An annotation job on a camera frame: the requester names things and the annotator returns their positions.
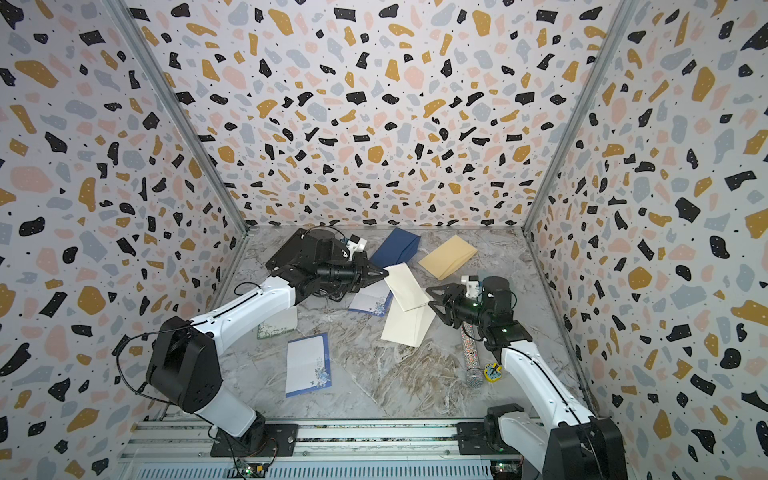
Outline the yellow kraft envelope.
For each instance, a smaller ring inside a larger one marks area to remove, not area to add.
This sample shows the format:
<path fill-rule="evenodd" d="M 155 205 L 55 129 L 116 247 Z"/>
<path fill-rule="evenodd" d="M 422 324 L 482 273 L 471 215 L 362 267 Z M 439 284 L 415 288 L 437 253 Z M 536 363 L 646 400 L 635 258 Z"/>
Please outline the yellow kraft envelope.
<path fill-rule="evenodd" d="M 454 235 L 419 261 L 419 265 L 438 280 L 444 280 L 468 262 L 477 249 Z"/>

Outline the cream envelope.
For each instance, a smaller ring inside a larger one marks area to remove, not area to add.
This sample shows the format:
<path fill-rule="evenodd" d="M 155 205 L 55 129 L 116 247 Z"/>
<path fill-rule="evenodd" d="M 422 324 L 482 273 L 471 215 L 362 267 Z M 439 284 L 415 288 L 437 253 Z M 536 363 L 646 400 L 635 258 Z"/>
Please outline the cream envelope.
<path fill-rule="evenodd" d="M 409 347 L 419 347 L 429 330 L 435 313 L 428 306 L 429 300 L 421 301 L 413 309 L 404 310 L 397 299 L 392 301 L 381 339 Z"/>

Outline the white letter paper green border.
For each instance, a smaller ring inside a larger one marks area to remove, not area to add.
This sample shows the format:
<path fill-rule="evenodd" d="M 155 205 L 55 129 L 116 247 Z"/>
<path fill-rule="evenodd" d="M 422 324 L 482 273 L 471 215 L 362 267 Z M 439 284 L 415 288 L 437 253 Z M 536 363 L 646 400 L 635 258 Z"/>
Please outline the white letter paper green border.
<path fill-rule="evenodd" d="M 280 311 L 262 322 L 257 328 L 257 338 L 260 340 L 273 338 L 291 331 L 298 325 L 298 309 L 291 307 Z"/>

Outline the white letter paper blue border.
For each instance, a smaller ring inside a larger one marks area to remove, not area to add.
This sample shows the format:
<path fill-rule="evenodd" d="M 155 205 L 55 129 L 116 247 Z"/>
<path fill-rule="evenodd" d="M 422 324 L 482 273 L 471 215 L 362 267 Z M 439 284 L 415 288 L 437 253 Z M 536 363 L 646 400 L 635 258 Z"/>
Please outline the white letter paper blue border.
<path fill-rule="evenodd" d="M 326 333 L 290 341 L 286 357 L 287 398 L 332 386 L 331 362 Z"/>

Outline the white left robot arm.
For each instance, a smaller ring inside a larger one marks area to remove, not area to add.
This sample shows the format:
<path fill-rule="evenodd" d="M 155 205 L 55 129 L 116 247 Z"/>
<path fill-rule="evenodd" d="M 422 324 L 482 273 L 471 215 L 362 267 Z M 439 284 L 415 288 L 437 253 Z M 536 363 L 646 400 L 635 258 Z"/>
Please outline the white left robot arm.
<path fill-rule="evenodd" d="M 297 229 L 267 261 L 255 288 L 208 313 L 165 321 L 153 342 L 147 383 L 184 412 L 217 427 L 226 440 L 253 452 L 264 417 L 223 384 L 219 357 L 237 340 L 310 296 L 340 301 L 388 275 L 372 263 L 365 242 L 331 227 Z"/>

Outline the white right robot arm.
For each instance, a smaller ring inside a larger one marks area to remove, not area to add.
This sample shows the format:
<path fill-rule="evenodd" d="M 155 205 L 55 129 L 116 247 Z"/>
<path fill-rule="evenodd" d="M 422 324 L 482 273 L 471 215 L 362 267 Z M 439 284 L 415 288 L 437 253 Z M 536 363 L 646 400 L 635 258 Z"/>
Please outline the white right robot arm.
<path fill-rule="evenodd" d="M 429 287 L 429 307 L 443 324 L 476 328 L 485 349 L 522 388 L 534 414 L 510 403 L 488 409 L 483 439 L 514 450 L 541 479 L 625 479 L 622 434 L 579 401 L 547 365 L 532 335 L 516 320 L 517 296 L 507 279 L 465 276 Z"/>

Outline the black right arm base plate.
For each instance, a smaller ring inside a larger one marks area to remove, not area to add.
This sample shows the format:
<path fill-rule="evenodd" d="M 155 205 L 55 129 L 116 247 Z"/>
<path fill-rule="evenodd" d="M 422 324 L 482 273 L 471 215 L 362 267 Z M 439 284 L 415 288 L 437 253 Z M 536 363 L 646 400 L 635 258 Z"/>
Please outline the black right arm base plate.
<path fill-rule="evenodd" d="M 455 439 L 461 455 L 515 455 L 540 457 L 545 447 L 545 431 L 530 419 L 504 415 L 483 421 L 459 422 Z"/>

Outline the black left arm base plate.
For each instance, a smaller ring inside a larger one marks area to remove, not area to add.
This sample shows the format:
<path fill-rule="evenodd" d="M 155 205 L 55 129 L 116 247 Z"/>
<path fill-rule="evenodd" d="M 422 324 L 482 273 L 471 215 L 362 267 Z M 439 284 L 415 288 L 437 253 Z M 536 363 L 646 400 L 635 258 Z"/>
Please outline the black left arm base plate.
<path fill-rule="evenodd" d="M 214 458 L 248 458 L 258 456 L 291 457 L 298 438 L 295 423 L 256 422 L 241 437 L 233 437 L 223 429 L 217 431 L 210 456 Z"/>

